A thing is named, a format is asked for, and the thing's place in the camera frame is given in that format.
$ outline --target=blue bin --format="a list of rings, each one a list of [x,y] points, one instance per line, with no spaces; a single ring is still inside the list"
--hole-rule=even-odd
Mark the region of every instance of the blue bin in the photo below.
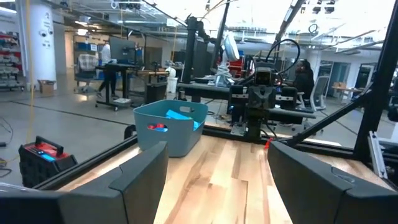
[[[169,110],[192,119],[166,118]],[[207,111],[207,105],[177,100],[160,100],[134,109],[138,146],[144,151],[160,141],[167,141],[170,157],[186,156],[200,139]],[[195,130],[193,121],[199,123]],[[164,124],[165,128],[162,131],[150,128],[156,124]]]

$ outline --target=yellow cable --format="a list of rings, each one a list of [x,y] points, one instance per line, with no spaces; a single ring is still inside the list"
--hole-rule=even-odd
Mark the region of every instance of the yellow cable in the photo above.
[[[27,32],[27,48],[28,52],[28,69],[29,69],[29,79],[30,79],[30,116],[29,116],[29,127],[27,130],[26,143],[30,143],[30,137],[32,135],[33,130],[33,122],[34,122],[34,80],[33,80],[33,61],[32,61],[32,42],[31,42],[31,34],[30,34],[30,0],[26,0],[26,32]]]
[[[171,61],[173,62],[174,60],[174,54],[175,54],[175,43],[177,41],[177,27],[175,27],[175,32],[174,32],[174,44],[173,44],[173,51],[172,51],[172,58]]]

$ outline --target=red power station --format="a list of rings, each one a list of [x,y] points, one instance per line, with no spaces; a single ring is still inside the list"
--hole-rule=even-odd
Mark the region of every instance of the red power station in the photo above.
[[[35,185],[77,164],[75,156],[63,151],[63,146],[40,136],[19,148],[19,169],[25,187]]]

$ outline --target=security camera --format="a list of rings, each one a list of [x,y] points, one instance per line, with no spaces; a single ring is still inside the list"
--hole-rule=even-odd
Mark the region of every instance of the security camera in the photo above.
[[[46,36],[47,36],[47,32],[46,32],[45,30],[40,30],[40,31],[39,31],[39,34],[40,34],[42,37],[46,37]]]

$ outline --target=black handle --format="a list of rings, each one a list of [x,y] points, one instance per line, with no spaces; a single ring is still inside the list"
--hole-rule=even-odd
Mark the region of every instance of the black handle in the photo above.
[[[126,127],[124,130],[124,139],[128,139],[129,137],[131,137],[134,131],[137,131],[136,125],[132,124]]]
[[[57,143],[47,140],[41,136],[36,136],[35,145],[42,144],[42,143],[47,143],[47,144],[55,147],[55,150],[57,151],[57,156],[61,156],[63,154],[63,146],[60,146]]]

